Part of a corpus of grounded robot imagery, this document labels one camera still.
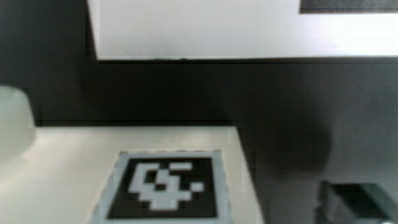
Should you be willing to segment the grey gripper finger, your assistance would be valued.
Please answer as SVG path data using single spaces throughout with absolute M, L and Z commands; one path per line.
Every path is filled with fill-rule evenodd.
M 398 224 L 398 203 L 374 183 L 319 185 L 318 224 Z

